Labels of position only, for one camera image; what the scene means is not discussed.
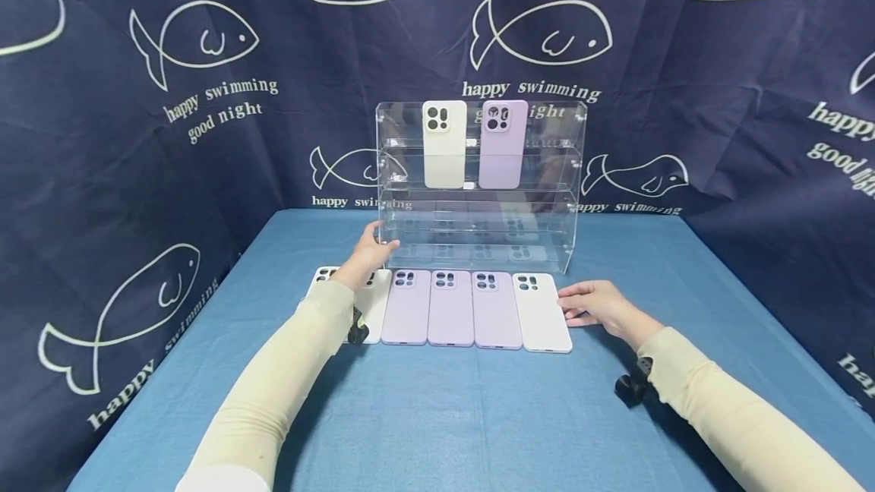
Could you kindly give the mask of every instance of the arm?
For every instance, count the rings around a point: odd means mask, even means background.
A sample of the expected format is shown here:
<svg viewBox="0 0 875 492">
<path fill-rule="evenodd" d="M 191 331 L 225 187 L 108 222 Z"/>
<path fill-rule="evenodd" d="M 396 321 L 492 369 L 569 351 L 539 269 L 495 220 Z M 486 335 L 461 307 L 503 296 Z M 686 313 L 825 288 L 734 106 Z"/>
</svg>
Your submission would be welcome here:
<svg viewBox="0 0 875 492">
<path fill-rule="evenodd" d="M 603 323 L 639 358 L 649 382 L 749 492 L 863 492 L 828 452 L 789 418 L 710 361 L 678 331 L 644 314 L 610 282 L 559 291 L 570 326 Z"/>
<path fill-rule="evenodd" d="M 332 279 L 313 286 L 231 388 L 177 492 L 270 492 L 276 459 L 295 416 L 352 326 L 353 292 L 397 242 L 379 245 L 368 224 Z"/>
</svg>

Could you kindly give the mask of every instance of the black clip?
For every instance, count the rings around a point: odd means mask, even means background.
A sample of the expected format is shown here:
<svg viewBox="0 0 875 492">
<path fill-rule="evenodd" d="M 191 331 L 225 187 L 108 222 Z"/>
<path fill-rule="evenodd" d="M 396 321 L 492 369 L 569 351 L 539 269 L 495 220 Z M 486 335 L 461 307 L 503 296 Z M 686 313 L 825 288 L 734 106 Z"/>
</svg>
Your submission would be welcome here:
<svg viewBox="0 0 875 492">
<path fill-rule="evenodd" d="M 361 310 L 353 306 L 352 326 L 349 328 L 349 333 L 346 334 L 346 341 L 353 344 L 353 346 L 361 346 L 365 339 L 368 338 L 370 332 L 368 326 L 365 325 L 365 316 L 362 315 Z"/>
<path fill-rule="evenodd" d="M 635 405 L 640 405 L 641 401 L 644 400 L 647 389 L 650 387 L 647 377 L 650 376 L 652 363 L 654 360 L 651 358 L 641 358 L 631 373 L 617 378 L 617 382 L 614 384 L 614 393 L 625 402 L 627 407 L 632 408 Z"/>
</svg>

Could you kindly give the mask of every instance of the clear acrylic shelf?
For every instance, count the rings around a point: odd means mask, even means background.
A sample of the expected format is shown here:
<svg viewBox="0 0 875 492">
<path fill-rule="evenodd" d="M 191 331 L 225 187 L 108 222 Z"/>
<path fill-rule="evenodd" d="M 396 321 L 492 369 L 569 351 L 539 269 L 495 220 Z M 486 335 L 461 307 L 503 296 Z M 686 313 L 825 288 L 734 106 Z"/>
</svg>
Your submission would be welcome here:
<svg viewBox="0 0 875 492">
<path fill-rule="evenodd" d="M 402 243 L 388 267 L 565 272 L 582 102 L 384 102 L 376 126 L 380 237 Z"/>
</svg>

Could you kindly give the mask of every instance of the table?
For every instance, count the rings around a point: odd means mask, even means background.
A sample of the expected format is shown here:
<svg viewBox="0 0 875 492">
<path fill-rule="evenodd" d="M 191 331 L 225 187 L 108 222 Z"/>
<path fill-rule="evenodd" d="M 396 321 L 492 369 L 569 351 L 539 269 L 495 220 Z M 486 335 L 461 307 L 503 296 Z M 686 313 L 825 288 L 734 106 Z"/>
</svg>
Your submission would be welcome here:
<svg viewBox="0 0 875 492">
<path fill-rule="evenodd" d="M 271 218 L 88 459 L 69 492 L 173 490 L 252 355 L 312 273 L 340 263 L 374 218 Z M 820 442 L 875 490 L 875 424 L 748 290 L 671 216 L 581 215 L 563 286 L 611 279 Z M 739 490 L 655 396 L 627 409 L 614 382 L 634 355 L 600 327 L 569 355 L 344 346 L 283 447 L 275 491 Z"/>
</svg>

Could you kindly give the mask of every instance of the hand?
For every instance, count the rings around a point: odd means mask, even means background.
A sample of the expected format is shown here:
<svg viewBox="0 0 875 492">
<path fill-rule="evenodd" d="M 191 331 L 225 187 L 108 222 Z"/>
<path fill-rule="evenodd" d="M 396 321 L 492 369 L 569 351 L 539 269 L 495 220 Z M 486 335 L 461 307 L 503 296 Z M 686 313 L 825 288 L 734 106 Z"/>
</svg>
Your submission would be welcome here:
<svg viewBox="0 0 875 492">
<path fill-rule="evenodd" d="M 378 244 L 374 238 L 374 230 L 380 221 L 370 222 L 352 249 L 352 255 L 332 275 L 332 279 L 340 281 L 353 291 L 364 286 L 370 275 L 384 264 L 401 243 L 393 240 L 390 243 Z"/>
<path fill-rule="evenodd" d="M 657 320 L 629 302 L 614 284 L 603 279 L 581 281 L 560 289 L 558 304 L 565 310 L 568 326 L 601 324 L 635 352 L 647 338 L 663 329 Z"/>
</svg>

